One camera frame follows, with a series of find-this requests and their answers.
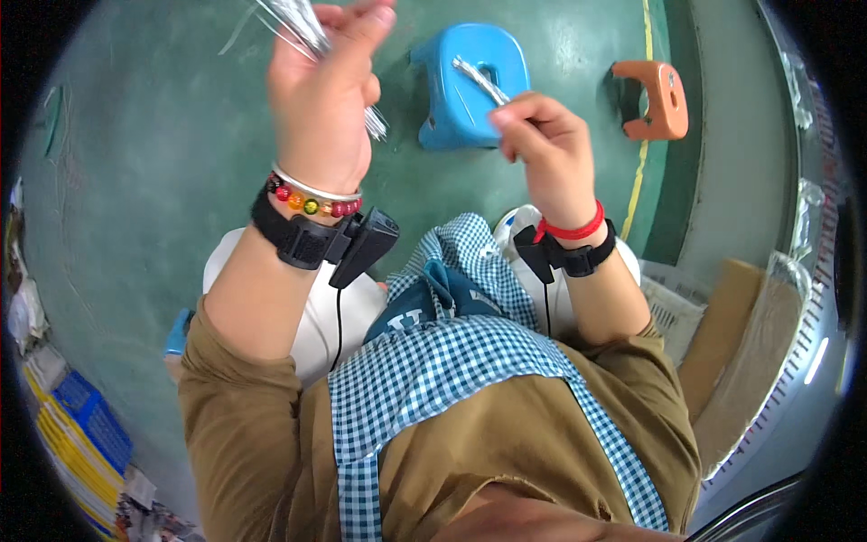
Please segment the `orange plastic stool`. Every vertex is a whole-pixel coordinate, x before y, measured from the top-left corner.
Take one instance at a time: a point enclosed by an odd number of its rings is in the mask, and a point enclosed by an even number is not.
[[[637,79],[648,90],[647,115],[623,124],[631,140],[679,140],[687,134],[687,98],[676,69],[665,62],[627,60],[612,66],[611,73]]]

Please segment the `checkered apron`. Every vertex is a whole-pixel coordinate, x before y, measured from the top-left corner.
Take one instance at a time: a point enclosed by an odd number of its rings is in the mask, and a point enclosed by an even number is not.
[[[564,380],[614,468],[636,525],[668,530],[659,494],[632,447],[569,358],[536,332],[532,300],[500,256],[487,223],[465,213],[421,240],[388,278],[388,301],[423,278],[427,262],[469,277],[502,317],[454,317],[431,288],[436,319],[390,330],[329,375],[344,540],[381,540],[378,454],[404,428],[445,412],[485,386],[521,375]]]

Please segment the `silver bangle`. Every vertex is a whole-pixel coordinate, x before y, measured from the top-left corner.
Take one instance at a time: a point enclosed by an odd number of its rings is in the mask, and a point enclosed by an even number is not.
[[[312,186],[307,186],[303,182],[298,179],[294,179],[286,174],[285,171],[280,169],[280,166],[277,165],[276,162],[273,164],[274,173],[277,174],[277,177],[283,180],[287,185],[292,185],[301,192],[307,193],[311,196],[316,196],[319,199],[330,199],[331,201],[355,201],[362,196],[362,191],[359,190],[354,194],[350,194],[349,196],[333,194],[330,192],[325,192],[323,190],[316,190]]]

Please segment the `red string bracelet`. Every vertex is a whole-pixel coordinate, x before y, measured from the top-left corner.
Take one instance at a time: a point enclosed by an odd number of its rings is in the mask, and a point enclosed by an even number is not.
[[[578,228],[576,230],[562,230],[555,226],[548,224],[548,221],[542,217],[539,221],[539,225],[536,226],[536,237],[533,238],[533,244],[538,243],[542,240],[545,233],[548,232],[556,238],[565,239],[567,241],[579,241],[584,238],[588,238],[589,236],[596,233],[596,230],[599,229],[599,226],[602,225],[602,222],[605,220],[605,209],[602,207],[602,202],[598,199],[596,200],[596,216],[583,228]]]

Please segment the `sleeve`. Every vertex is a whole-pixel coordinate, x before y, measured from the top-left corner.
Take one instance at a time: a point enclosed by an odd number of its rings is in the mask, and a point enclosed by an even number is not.
[[[564,343],[578,350],[641,397],[679,429],[689,425],[687,406],[675,366],[663,351],[663,339],[651,321],[641,333],[600,346],[588,346],[578,336]]]
[[[672,531],[685,532],[698,496],[701,466],[681,383],[662,346],[662,336],[651,322],[637,336],[579,351],[619,381],[606,388],[628,412],[621,421],[633,433],[633,446],[638,444],[636,452],[666,502]]]
[[[199,301],[181,364],[178,396],[205,535],[265,541],[300,470],[295,363],[239,356]]]

